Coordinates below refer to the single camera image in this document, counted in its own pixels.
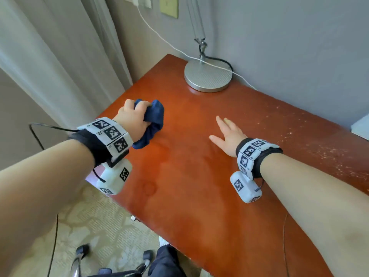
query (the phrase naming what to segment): blue cloth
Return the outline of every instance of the blue cloth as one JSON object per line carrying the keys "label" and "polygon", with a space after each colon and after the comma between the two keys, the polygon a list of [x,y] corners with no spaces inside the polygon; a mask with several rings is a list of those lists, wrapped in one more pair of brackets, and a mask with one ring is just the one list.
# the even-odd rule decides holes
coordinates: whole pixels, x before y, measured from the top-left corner
{"label": "blue cloth", "polygon": [[[135,107],[142,99],[135,101]],[[145,112],[144,121],[149,121],[151,124],[146,128],[146,131],[142,138],[133,143],[134,149],[142,149],[150,143],[150,140],[154,137],[155,133],[163,128],[164,125],[164,106],[158,100],[154,100],[152,106],[147,107]]]}

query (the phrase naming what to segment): pants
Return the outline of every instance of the pants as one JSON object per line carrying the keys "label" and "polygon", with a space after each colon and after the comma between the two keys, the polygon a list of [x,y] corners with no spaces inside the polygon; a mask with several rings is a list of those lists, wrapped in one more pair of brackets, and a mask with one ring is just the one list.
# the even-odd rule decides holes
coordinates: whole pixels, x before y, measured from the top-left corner
{"label": "pants", "polygon": [[148,272],[150,277],[186,277],[179,265],[177,250],[171,245],[165,245],[158,249],[156,259]]}

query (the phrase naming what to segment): wall outlet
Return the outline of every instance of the wall outlet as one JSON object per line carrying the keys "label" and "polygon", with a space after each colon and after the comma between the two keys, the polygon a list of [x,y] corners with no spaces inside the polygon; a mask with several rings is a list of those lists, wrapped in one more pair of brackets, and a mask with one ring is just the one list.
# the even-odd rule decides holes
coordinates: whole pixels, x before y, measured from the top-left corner
{"label": "wall outlet", "polygon": [[145,3],[145,7],[146,8],[152,8],[152,4],[151,4],[151,0],[124,0],[124,1],[128,1],[133,3],[136,7],[138,7],[138,5],[143,5],[143,3]]}
{"label": "wall outlet", "polygon": [[160,11],[171,17],[178,18],[178,0],[160,0]]}

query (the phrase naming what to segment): gray wall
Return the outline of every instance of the gray wall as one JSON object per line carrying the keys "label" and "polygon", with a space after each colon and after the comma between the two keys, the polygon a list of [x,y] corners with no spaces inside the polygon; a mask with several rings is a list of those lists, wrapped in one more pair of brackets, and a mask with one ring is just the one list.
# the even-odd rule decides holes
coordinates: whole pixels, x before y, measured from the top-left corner
{"label": "gray wall", "polygon": [[[41,149],[28,129],[28,123],[57,125],[7,74],[0,69],[0,170]],[[63,131],[35,128],[44,147],[66,139]]]}
{"label": "gray wall", "polygon": [[[141,20],[137,8],[107,0],[132,78],[164,55],[182,57]],[[179,18],[142,8],[148,23],[191,56],[197,45]],[[349,127],[369,112],[369,0],[199,0],[206,53],[228,60],[258,90]]]}

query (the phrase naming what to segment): floor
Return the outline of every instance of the floor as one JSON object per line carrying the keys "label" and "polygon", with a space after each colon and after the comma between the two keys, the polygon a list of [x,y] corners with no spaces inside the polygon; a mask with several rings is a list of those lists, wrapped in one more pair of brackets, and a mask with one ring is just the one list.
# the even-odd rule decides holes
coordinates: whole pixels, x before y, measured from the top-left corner
{"label": "floor", "polygon": [[[76,248],[89,243],[91,254],[82,260],[82,276],[94,275],[101,267],[113,272],[132,270],[145,250],[159,248],[158,236],[109,197],[86,183],[77,199],[59,213],[57,246],[50,277],[67,276]],[[35,240],[11,277],[46,276],[55,226]],[[198,277],[200,269],[179,254],[187,277]]]}

